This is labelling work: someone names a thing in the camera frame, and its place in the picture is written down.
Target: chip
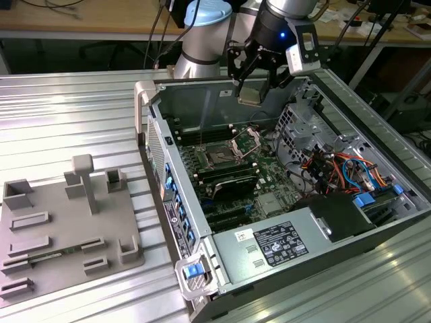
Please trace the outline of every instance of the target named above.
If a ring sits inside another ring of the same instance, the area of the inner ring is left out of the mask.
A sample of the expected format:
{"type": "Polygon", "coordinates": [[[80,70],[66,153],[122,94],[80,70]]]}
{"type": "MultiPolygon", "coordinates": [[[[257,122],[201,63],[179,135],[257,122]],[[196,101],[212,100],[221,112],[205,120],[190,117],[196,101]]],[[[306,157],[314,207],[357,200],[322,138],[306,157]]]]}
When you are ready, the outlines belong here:
{"type": "Polygon", "coordinates": [[[226,146],[209,146],[206,155],[208,161],[213,165],[235,161],[234,154],[226,146]]]}
{"type": "Polygon", "coordinates": [[[262,194],[257,197],[257,201],[266,215],[282,210],[282,207],[273,193],[262,194]]]}

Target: motherboard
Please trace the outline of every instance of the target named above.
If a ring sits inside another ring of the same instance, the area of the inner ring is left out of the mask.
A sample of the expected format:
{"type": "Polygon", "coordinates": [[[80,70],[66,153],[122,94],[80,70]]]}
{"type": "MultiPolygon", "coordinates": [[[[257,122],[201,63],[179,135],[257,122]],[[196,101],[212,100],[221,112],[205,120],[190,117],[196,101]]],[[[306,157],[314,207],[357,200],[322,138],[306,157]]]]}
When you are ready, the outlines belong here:
{"type": "Polygon", "coordinates": [[[302,198],[276,158],[271,139],[266,139],[255,127],[231,127],[228,132],[232,134],[230,139],[224,136],[224,140],[218,140],[219,135],[196,132],[196,139],[188,140],[185,145],[183,140],[177,141],[214,232],[286,213],[302,198]]]}

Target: power supply label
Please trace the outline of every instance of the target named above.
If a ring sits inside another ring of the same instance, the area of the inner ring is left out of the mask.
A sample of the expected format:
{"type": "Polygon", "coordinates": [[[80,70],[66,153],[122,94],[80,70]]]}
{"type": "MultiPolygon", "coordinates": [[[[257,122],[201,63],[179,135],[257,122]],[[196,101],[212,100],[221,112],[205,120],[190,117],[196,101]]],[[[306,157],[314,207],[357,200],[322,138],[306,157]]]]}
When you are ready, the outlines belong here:
{"type": "Polygon", "coordinates": [[[254,233],[266,261],[272,267],[295,259],[308,250],[290,221],[254,233]]]}

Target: office chair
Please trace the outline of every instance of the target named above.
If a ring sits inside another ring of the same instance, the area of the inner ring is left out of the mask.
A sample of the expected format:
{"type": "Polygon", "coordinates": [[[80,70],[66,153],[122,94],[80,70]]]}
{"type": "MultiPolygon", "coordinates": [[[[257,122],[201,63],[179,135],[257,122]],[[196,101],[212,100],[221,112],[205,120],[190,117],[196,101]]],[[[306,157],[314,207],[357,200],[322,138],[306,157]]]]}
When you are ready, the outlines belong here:
{"type": "Polygon", "coordinates": [[[95,42],[93,44],[88,44],[88,45],[84,45],[81,46],[79,48],[79,57],[82,59],[85,59],[87,57],[86,51],[88,49],[91,48],[96,48],[96,47],[104,47],[104,46],[115,46],[114,47],[114,51],[112,52],[111,56],[110,56],[110,60],[108,63],[108,69],[113,69],[114,68],[114,62],[116,57],[123,52],[125,49],[129,49],[132,52],[138,54],[140,57],[142,57],[142,59],[145,56],[145,52],[140,50],[139,48],[137,48],[136,46],[132,45],[132,42],[125,42],[125,41],[120,41],[120,40],[103,40],[100,42],[95,42]]]}

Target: metal table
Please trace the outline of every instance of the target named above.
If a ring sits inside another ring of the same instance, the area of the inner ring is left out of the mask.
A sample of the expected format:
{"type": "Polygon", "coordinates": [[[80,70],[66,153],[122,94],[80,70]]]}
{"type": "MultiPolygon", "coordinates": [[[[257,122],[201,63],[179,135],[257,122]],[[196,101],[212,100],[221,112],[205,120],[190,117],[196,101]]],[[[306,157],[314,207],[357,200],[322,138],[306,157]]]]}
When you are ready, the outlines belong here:
{"type": "MultiPolygon", "coordinates": [[[[337,86],[330,73],[319,77],[327,79],[329,86],[337,86]]],[[[164,79],[166,72],[0,79],[0,182],[12,178],[27,178],[32,185],[61,181],[61,174],[70,170],[70,157],[81,153],[94,156],[96,171],[120,167],[127,174],[146,259],[139,268],[0,309],[2,323],[189,321],[135,143],[133,86],[149,78],[164,79]]],[[[352,98],[349,93],[338,92],[344,100],[352,98]]],[[[357,102],[354,109],[358,115],[361,104],[357,102]]],[[[385,124],[376,123],[374,116],[363,116],[363,120],[367,124],[374,120],[371,128],[380,131],[394,150],[395,145],[403,150],[406,167],[415,168],[425,182],[430,182],[428,160],[410,156],[405,148],[413,148],[385,124]]],[[[331,121],[343,127],[342,120],[331,121]]],[[[429,268],[431,219],[376,250],[215,322],[429,322],[429,268]]]]}

